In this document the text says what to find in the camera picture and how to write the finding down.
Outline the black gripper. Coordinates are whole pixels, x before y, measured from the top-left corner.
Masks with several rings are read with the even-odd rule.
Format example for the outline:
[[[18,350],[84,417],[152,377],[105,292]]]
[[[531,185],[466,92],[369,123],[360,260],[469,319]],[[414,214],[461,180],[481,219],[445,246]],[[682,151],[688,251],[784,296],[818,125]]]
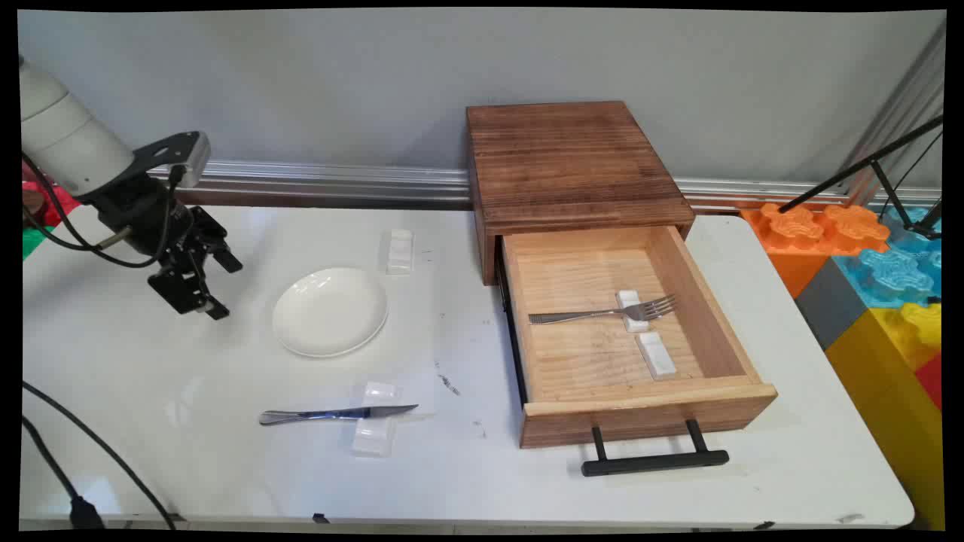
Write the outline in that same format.
[[[106,253],[104,245],[79,244],[100,260],[126,268],[158,262],[161,268],[148,278],[148,284],[173,309],[180,315],[198,312],[221,320],[230,310],[207,287],[206,258],[213,257],[227,273],[239,272],[243,264],[231,253],[224,227],[203,207],[188,210],[175,198],[183,179],[183,175],[170,175],[168,181],[158,181],[150,175],[135,175],[79,196],[79,202],[92,206],[108,229],[116,234],[130,230],[123,241],[148,260],[118,260]]]

